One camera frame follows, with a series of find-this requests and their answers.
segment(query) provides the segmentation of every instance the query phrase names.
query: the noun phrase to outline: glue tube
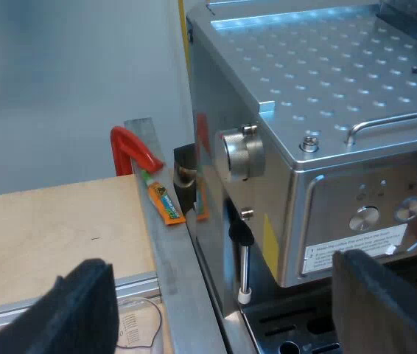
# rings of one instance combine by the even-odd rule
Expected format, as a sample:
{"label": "glue tube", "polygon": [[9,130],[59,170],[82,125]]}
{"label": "glue tube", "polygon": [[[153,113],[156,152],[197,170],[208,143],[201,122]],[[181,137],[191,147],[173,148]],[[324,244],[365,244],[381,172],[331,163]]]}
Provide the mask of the glue tube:
{"label": "glue tube", "polygon": [[142,170],[141,176],[148,186],[150,200],[163,218],[164,223],[166,225],[185,223],[185,217],[176,210],[167,194],[166,188],[161,183],[154,181],[151,175],[145,170]]}

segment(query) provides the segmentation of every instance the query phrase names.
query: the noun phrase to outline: white wall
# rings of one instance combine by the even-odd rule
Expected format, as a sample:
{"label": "white wall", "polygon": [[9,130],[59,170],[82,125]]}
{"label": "white wall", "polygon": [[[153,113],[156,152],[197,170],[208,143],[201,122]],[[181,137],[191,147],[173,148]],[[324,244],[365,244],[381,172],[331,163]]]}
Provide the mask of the white wall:
{"label": "white wall", "polygon": [[0,193],[114,176],[131,118],[172,164],[191,110],[176,1],[0,0]]}

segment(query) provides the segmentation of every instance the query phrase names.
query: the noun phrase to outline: wooden board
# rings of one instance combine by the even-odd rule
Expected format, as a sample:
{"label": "wooden board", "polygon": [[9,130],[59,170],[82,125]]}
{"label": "wooden board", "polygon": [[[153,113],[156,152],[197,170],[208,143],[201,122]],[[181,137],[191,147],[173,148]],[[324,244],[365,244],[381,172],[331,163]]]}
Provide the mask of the wooden board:
{"label": "wooden board", "polygon": [[154,271],[135,176],[0,195],[0,305],[46,293],[86,258]]}

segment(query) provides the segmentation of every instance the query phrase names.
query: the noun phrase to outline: red clamp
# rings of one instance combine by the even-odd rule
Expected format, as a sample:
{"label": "red clamp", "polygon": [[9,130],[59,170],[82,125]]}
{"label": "red clamp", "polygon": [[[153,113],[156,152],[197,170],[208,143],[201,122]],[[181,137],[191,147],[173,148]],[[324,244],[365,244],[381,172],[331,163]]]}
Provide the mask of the red clamp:
{"label": "red clamp", "polygon": [[133,173],[130,158],[149,173],[154,173],[164,166],[164,163],[156,158],[134,133],[123,127],[112,128],[111,144],[113,163],[118,176]]}

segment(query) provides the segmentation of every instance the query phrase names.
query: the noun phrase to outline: round metal knob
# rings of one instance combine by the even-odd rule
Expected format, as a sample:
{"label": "round metal knob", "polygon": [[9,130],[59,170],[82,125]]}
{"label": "round metal knob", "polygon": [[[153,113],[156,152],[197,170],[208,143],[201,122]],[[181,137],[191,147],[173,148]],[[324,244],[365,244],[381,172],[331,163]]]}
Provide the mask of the round metal knob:
{"label": "round metal knob", "polygon": [[395,212],[395,218],[406,223],[417,217],[417,197],[405,199]]}
{"label": "round metal knob", "polygon": [[224,181],[241,181],[264,171],[264,149],[255,125],[219,131],[215,136],[215,168]]}
{"label": "round metal knob", "polygon": [[370,229],[379,220],[379,210],[374,206],[364,206],[357,210],[356,215],[349,221],[349,228],[353,231],[362,232]]}

